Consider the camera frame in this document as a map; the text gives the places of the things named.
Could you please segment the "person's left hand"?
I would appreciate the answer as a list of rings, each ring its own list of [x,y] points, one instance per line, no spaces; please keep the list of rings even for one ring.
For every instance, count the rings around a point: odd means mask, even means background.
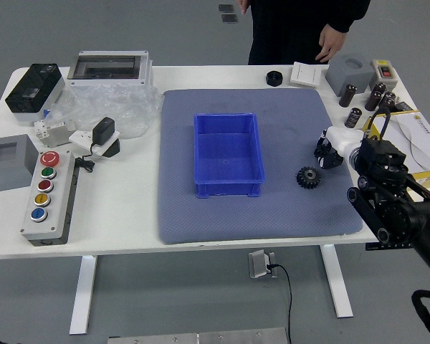
[[[343,48],[346,37],[345,32],[339,32],[326,24],[320,33],[319,45],[321,50],[315,60],[320,63],[329,62]]]

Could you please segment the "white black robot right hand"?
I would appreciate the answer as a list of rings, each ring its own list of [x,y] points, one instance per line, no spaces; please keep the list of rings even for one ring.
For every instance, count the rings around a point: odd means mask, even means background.
[[[363,136],[362,130],[353,128],[330,126],[324,130],[314,152],[319,167],[335,168],[346,160],[352,168],[355,168]]]

